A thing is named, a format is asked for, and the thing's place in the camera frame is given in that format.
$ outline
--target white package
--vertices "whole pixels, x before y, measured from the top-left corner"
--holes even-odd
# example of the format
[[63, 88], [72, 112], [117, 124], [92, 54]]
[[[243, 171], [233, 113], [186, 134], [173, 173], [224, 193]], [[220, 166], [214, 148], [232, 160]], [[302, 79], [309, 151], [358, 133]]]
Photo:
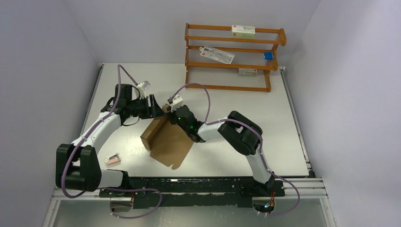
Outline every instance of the white package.
[[215, 61], [219, 61], [224, 64], [231, 64], [234, 59], [235, 54], [228, 53], [215, 49], [213, 47], [200, 47], [200, 55], [205, 58], [210, 58]]

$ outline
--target blue cube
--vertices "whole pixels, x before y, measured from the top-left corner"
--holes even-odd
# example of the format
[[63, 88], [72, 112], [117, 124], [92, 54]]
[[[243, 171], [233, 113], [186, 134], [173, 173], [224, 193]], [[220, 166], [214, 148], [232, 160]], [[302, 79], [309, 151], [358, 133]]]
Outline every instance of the blue cube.
[[266, 52], [263, 54], [263, 58], [266, 60], [272, 60], [274, 58], [274, 55], [272, 52]]

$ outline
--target white table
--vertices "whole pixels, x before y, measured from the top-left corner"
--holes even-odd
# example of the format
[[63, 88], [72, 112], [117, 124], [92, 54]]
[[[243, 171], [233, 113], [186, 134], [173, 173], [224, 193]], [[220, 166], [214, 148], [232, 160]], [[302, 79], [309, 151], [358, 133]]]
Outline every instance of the white table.
[[[149, 81], [148, 94], [154, 94], [160, 106], [185, 82], [184, 64], [122, 63], [137, 82]], [[207, 69], [191, 71], [190, 82], [231, 86], [265, 86], [264, 77], [244, 78], [234, 70]], [[208, 121], [224, 118], [236, 110], [258, 124], [263, 130], [263, 150], [272, 170], [283, 176], [307, 176], [305, 157], [294, 123], [287, 94], [279, 71], [270, 74], [271, 92], [209, 90], [211, 110]], [[122, 83], [131, 83], [122, 71]], [[98, 117], [117, 84], [117, 64], [104, 65], [96, 85], [85, 130]], [[183, 89], [180, 92], [198, 120], [206, 115], [208, 100], [202, 89]], [[98, 153], [100, 167], [108, 168], [103, 159], [119, 153], [121, 163], [110, 169], [125, 170], [129, 176], [213, 177], [252, 176], [246, 158], [236, 152], [225, 140], [211, 140], [192, 146], [181, 166], [173, 170], [149, 156], [140, 135], [151, 120], [140, 120], [136, 125], [116, 130]]]

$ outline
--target black base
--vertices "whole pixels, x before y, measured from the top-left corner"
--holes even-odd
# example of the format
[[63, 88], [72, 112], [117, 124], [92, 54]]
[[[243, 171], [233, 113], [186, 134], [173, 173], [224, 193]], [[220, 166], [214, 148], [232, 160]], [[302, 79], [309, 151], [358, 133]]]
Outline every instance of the black base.
[[[224, 206], [253, 207], [252, 197], [270, 197], [271, 191], [253, 177], [161, 178], [130, 177], [132, 189], [155, 188], [163, 193], [161, 207]], [[276, 197], [285, 195], [282, 181], [275, 181], [272, 189]], [[132, 193], [101, 191], [99, 197], [131, 197]], [[134, 196], [134, 209], [154, 207], [159, 195], [141, 192]]]

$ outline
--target white box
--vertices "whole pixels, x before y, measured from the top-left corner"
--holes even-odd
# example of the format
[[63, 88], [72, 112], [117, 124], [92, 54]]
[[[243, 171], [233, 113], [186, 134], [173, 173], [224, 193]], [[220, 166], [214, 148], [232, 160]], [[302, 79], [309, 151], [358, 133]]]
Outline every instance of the white box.
[[254, 39], [255, 27], [233, 25], [231, 26], [231, 37], [238, 39]]
[[258, 70], [256, 69], [238, 69], [238, 75], [246, 77], [256, 77], [258, 75]]

